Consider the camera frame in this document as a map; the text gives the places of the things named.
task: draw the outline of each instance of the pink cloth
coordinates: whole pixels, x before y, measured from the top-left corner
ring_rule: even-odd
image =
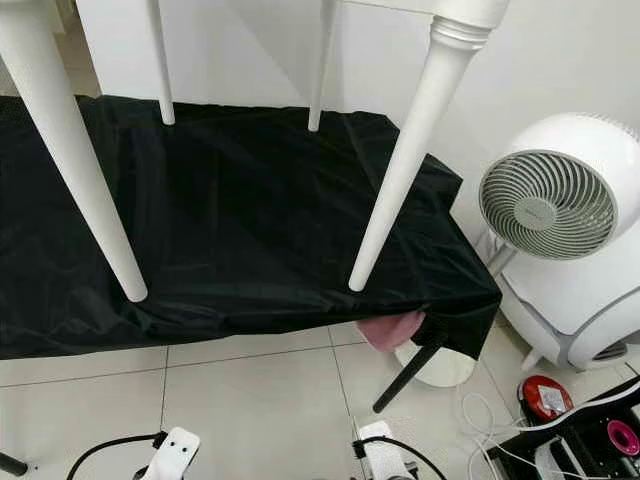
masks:
[[[358,330],[376,350],[391,352],[418,331],[424,312],[401,313],[358,320]]]

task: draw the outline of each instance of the fan grille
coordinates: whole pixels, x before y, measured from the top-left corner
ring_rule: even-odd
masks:
[[[498,235],[550,259],[590,254],[615,224],[614,202],[600,178],[556,153],[519,152],[500,160],[484,177],[480,204]]]

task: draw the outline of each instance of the white round base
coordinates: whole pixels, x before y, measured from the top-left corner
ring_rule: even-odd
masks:
[[[396,358],[405,367],[419,349],[415,343],[406,342],[396,348]],[[442,347],[414,378],[434,387],[455,387],[469,379],[475,366],[473,358]]]

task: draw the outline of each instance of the black cable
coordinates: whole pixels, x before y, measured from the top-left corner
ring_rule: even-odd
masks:
[[[99,450],[102,450],[103,448],[113,447],[115,445],[122,445],[123,443],[145,442],[147,440],[154,440],[154,447],[155,447],[156,440],[159,440],[161,438],[164,441],[166,436],[167,434],[165,432],[159,432],[159,433],[154,433],[150,435],[138,435],[136,437],[117,438],[115,440],[110,440],[108,442],[101,443],[100,445],[96,445],[90,450],[87,450],[86,452],[84,452],[80,456],[80,458],[76,460],[76,463],[73,464],[73,467],[71,467],[71,470],[69,471],[69,475],[67,475],[67,480],[73,480],[73,477],[78,471],[78,468],[80,468],[80,465],[82,464],[82,462],[84,462],[91,455],[93,455]]]
[[[400,448],[406,450],[407,452],[410,452],[410,453],[414,454],[416,457],[418,457],[424,463],[429,465],[431,470],[433,470],[436,473],[436,475],[438,475],[438,477],[440,477],[441,480],[447,480],[447,477],[444,476],[444,474],[440,471],[440,469],[438,467],[436,467],[431,460],[429,460],[427,457],[425,457],[422,453],[417,451],[415,448],[410,447],[406,443],[402,443],[402,442],[400,442],[398,440],[394,440],[393,438],[376,436],[376,437],[363,438],[362,440],[356,440],[355,442],[353,442],[353,448],[356,451],[356,456],[358,458],[363,458],[364,456],[366,456],[364,454],[364,448],[363,447],[364,447],[365,444],[373,443],[373,442],[390,443],[391,445],[395,445],[396,447],[400,447]]]

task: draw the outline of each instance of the black plastic sheet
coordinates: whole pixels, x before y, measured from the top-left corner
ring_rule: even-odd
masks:
[[[279,333],[424,310],[477,357],[500,293],[427,157],[361,293],[347,287],[398,131],[369,113],[79,99],[149,287],[126,300],[20,99],[0,97],[0,358]]]

